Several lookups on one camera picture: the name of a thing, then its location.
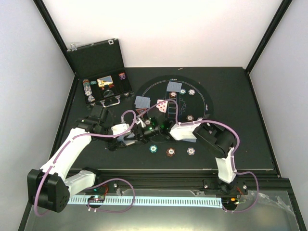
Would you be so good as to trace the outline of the orange chips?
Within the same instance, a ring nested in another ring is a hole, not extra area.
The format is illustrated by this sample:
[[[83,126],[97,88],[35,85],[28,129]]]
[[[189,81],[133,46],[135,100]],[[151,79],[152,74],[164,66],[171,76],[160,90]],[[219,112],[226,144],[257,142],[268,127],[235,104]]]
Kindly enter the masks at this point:
[[[150,125],[151,124],[151,121],[149,119],[145,120],[145,124],[146,125]]]
[[[170,92],[169,93],[169,98],[170,99],[175,99],[177,97],[177,93],[176,92]]]
[[[194,120],[194,117],[192,115],[188,115],[186,119],[188,122],[192,122]]]

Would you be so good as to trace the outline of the blue backed card deck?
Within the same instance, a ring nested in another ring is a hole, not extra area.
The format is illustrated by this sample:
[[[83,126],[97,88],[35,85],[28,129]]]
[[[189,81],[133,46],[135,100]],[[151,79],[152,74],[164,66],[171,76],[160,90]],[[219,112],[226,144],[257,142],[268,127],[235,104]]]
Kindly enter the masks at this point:
[[[134,137],[134,134],[129,134],[129,135],[122,135],[117,138],[118,141],[123,142],[126,146],[132,145],[136,142],[136,139]]]

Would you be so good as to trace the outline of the green poker chip stack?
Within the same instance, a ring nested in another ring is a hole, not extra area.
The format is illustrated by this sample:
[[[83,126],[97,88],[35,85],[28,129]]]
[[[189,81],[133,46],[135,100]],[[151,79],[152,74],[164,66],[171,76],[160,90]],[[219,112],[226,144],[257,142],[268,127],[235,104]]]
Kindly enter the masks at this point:
[[[150,151],[151,153],[156,153],[157,150],[158,150],[158,147],[157,147],[156,145],[151,145],[151,146],[149,147],[149,151]]]

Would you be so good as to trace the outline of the orange poker chip stack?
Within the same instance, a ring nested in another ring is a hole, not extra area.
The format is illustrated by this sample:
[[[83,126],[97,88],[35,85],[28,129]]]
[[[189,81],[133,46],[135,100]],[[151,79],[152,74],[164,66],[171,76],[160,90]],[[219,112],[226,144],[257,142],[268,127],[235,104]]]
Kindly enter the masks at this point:
[[[167,151],[166,151],[166,154],[167,154],[167,156],[169,156],[169,157],[174,156],[175,153],[176,153],[176,152],[175,152],[175,149],[173,149],[173,148],[168,148]]]

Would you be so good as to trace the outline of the blue green fifty chips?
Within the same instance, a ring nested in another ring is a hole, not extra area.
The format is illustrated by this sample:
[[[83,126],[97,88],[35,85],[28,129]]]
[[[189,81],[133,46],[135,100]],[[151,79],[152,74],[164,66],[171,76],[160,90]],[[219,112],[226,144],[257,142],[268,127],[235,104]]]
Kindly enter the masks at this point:
[[[186,93],[186,90],[185,90],[185,89],[181,89],[181,90],[180,90],[180,94],[181,94],[181,95],[184,95],[185,93]]]

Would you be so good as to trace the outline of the blue white chips small blind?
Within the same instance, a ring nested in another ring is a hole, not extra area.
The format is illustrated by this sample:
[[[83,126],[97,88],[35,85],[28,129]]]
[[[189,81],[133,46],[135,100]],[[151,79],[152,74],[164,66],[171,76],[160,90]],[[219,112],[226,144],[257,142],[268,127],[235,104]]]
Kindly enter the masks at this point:
[[[190,90],[188,91],[188,93],[189,93],[189,95],[194,95],[194,94],[195,94],[195,90],[194,90],[194,89],[190,89]]]

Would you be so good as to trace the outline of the red triangular dealer button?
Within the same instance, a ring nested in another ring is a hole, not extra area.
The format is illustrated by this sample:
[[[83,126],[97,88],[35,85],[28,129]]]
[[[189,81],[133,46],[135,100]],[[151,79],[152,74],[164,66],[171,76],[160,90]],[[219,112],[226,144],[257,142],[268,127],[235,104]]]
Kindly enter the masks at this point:
[[[136,112],[138,113],[138,114],[142,114],[144,111],[146,111],[147,109],[146,108],[137,108],[136,109]]]

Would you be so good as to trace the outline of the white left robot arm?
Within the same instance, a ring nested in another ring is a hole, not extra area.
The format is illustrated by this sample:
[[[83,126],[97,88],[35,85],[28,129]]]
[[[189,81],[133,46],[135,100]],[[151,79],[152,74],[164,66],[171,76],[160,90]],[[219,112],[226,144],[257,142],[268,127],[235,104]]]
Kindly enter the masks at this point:
[[[93,137],[111,139],[124,135],[132,129],[132,124],[123,120],[120,124],[106,127],[108,110],[95,106],[91,114],[78,119],[58,151],[40,169],[32,169],[27,175],[28,200],[38,217],[39,208],[47,212],[61,212],[68,200],[80,191],[89,188],[98,192],[103,188],[103,179],[95,171],[82,170],[68,177],[67,174],[83,149]]]

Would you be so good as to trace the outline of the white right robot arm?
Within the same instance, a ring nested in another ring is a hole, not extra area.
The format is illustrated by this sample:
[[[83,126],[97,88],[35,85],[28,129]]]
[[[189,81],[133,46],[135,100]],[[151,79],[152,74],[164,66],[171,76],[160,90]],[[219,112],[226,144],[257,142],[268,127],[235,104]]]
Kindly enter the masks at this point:
[[[150,124],[144,127],[138,123],[131,130],[134,141],[146,143],[150,138],[162,135],[168,140],[198,141],[205,150],[212,154],[218,167],[218,188],[223,194],[229,194],[236,189],[234,153],[240,144],[238,134],[227,125],[199,119],[185,123],[159,122],[150,119]]]

